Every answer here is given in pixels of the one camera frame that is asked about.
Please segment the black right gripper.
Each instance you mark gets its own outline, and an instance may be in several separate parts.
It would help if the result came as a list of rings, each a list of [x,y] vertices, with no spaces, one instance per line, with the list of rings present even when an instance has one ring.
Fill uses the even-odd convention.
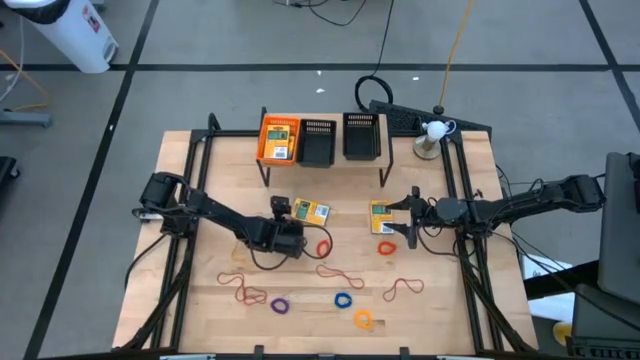
[[[416,249],[418,245],[419,230],[425,225],[434,225],[436,217],[433,215],[435,207],[430,205],[420,195],[418,186],[412,186],[411,192],[404,199],[386,205],[389,210],[409,210],[411,223],[406,224],[387,223],[386,227],[395,233],[408,235],[408,246],[410,249]]]

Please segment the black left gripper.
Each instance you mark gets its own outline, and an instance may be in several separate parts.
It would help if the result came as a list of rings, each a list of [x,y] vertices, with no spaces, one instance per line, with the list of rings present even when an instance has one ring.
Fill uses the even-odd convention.
[[[272,196],[270,206],[275,219],[249,217],[248,248],[298,259],[305,246],[304,225],[297,220],[283,219],[291,214],[288,197]]]

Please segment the orange plastic basket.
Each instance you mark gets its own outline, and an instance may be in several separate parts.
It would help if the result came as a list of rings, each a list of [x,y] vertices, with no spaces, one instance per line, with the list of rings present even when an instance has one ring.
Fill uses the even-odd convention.
[[[268,125],[289,125],[290,133],[296,136],[294,156],[292,160],[276,160],[264,157],[264,146],[266,140],[266,132]],[[301,131],[301,119],[295,117],[265,115],[263,117],[262,125],[260,128],[260,135],[258,140],[258,148],[256,153],[256,159],[267,165],[275,166],[292,166],[295,163],[295,158],[298,149],[299,135]]]

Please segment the black plastic basket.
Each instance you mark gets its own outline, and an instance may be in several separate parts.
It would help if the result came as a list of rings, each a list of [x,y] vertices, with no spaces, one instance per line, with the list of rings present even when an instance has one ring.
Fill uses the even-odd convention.
[[[335,159],[335,143],[335,121],[302,119],[297,163],[302,167],[331,167]]]
[[[351,161],[373,161],[381,155],[377,114],[343,114],[343,155]]]

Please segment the white bulb table lamp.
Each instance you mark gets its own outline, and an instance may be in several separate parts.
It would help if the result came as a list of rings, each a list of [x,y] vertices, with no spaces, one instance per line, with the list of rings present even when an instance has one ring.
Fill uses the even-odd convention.
[[[441,154],[440,141],[457,129],[454,120],[435,120],[423,125],[424,134],[414,140],[413,151],[423,160],[433,160]]]

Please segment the black keyboard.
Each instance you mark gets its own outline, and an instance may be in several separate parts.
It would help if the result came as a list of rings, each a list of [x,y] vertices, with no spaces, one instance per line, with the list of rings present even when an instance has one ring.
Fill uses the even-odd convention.
[[[456,129],[461,131],[480,131],[492,136],[492,128],[487,125],[473,123],[465,120],[437,115],[426,111],[389,104],[377,100],[371,100],[369,110],[375,114],[384,114],[387,118],[391,132],[394,136],[423,135],[428,123],[441,121],[443,123],[455,122]]]

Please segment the white paper sheet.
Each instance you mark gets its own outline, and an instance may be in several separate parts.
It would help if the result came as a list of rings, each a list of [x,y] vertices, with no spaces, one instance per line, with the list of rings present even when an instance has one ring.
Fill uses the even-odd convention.
[[[522,275],[524,280],[548,275],[565,268],[571,264],[558,262],[536,255],[522,257]],[[555,320],[557,322],[571,323],[573,321],[575,295],[572,292],[559,295],[546,296],[529,300],[530,312],[535,317]]]

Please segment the yellow round object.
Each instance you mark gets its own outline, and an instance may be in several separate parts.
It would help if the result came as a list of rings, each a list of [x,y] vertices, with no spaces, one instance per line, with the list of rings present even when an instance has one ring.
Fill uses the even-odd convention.
[[[566,322],[556,322],[552,326],[552,335],[556,342],[563,347],[567,346],[567,339],[571,337],[572,324]]]

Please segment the grey flat panel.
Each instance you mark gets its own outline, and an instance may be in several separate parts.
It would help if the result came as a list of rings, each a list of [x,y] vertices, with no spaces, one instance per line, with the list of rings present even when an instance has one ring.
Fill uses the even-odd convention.
[[[606,157],[599,286],[640,304],[640,155]]]

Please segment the black equipment case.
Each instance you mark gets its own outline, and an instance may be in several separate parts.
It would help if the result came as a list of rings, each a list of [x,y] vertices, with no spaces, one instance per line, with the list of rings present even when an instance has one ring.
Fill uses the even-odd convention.
[[[578,285],[567,340],[572,357],[640,360],[640,305]]]

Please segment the white cylindrical floor appliance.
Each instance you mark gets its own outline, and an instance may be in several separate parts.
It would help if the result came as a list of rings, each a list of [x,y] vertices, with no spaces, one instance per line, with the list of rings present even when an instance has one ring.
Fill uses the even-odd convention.
[[[31,23],[81,72],[104,73],[119,44],[92,0],[0,0]]]

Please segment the grey floor stand base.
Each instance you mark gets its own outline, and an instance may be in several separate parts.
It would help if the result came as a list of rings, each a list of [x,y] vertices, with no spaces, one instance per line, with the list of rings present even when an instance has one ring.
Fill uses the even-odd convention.
[[[51,123],[51,116],[48,114],[0,110],[0,125],[42,126],[47,128]]]

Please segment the black floor equipment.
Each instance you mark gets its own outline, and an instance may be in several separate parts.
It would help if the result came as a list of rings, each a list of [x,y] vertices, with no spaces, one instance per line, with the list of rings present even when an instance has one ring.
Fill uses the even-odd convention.
[[[0,189],[9,184],[11,180],[21,175],[17,167],[17,160],[13,157],[0,156]]]

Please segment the black metal table frame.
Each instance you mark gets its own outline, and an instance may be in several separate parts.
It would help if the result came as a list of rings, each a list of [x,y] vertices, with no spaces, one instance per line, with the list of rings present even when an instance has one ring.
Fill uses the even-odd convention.
[[[339,279],[320,278],[312,254],[285,260],[279,254],[251,254],[254,268],[231,259],[235,236],[209,222],[200,223],[193,242],[194,260],[183,309],[170,308],[163,345],[182,352],[241,353],[263,345],[269,355],[287,354],[471,354],[480,343],[491,348],[492,328],[483,308],[471,324],[461,266],[450,254],[451,230],[438,232],[409,249],[394,236],[393,254],[378,252],[379,237],[370,230],[372,200],[397,201],[412,186],[424,196],[448,193],[440,161],[424,161],[408,137],[392,139],[394,165],[386,184],[373,168],[276,168],[268,185],[255,161],[258,137],[225,130],[212,141],[206,176],[195,176],[214,199],[246,215],[269,215],[274,195],[304,198],[330,207],[326,232],[334,248],[324,264],[365,280],[364,289]],[[246,287],[267,292],[265,304],[235,300],[236,282],[219,285],[220,272],[242,273]],[[414,294],[403,284],[394,301],[382,293],[397,278],[420,279]]]

